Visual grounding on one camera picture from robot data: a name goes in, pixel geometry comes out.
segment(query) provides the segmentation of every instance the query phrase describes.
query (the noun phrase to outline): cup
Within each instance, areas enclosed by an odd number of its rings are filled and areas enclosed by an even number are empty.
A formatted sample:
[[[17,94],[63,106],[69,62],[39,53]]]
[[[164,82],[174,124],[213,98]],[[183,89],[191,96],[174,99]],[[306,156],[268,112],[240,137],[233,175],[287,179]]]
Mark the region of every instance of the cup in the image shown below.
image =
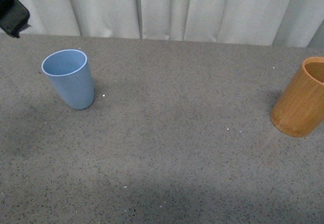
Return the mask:
[[[309,135],[324,120],[324,57],[310,57],[274,106],[273,125],[292,137]]]
[[[46,57],[42,70],[61,98],[73,109],[89,107],[95,97],[87,55],[62,50]]]

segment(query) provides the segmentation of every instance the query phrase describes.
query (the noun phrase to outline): white curtain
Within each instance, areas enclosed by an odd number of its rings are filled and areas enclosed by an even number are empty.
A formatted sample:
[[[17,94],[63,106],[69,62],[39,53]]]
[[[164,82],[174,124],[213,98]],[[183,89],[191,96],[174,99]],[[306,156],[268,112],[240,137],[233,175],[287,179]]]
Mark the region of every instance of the white curtain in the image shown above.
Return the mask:
[[[324,50],[324,0],[20,0],[24,33]]]

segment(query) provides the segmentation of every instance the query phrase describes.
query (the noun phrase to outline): bamboo cup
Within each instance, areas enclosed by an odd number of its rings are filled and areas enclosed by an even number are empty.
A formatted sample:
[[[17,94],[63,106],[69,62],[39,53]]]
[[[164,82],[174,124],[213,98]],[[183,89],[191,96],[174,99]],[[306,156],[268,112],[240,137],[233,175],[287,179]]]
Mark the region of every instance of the bamboo cup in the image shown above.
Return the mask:
[[[270,119],[277,129],[292,137],[309,135],[324,120],[324,57],[304,60]]]

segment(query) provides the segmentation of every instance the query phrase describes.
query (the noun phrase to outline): gray countertop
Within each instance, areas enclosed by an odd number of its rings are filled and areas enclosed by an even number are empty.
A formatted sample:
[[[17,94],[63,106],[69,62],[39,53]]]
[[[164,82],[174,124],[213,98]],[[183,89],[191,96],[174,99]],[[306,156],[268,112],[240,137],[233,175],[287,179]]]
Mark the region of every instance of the gray countertop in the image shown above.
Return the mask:
[[[323,223],[324,124],[271,108],[306,48],[0,34],[0,223]],[[88,55],[95,101],[42,73]]]

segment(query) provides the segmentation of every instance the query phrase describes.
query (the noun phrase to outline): blue cup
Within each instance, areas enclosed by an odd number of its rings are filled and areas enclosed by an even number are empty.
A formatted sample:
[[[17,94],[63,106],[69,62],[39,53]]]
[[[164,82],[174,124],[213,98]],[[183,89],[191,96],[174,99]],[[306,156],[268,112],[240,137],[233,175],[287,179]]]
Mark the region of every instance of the blue cup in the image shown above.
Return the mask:
[[[63,50],[46,57],[42,70],[61,98],[73,109],[89,107],[95,98],[88,58],[78,50]]]

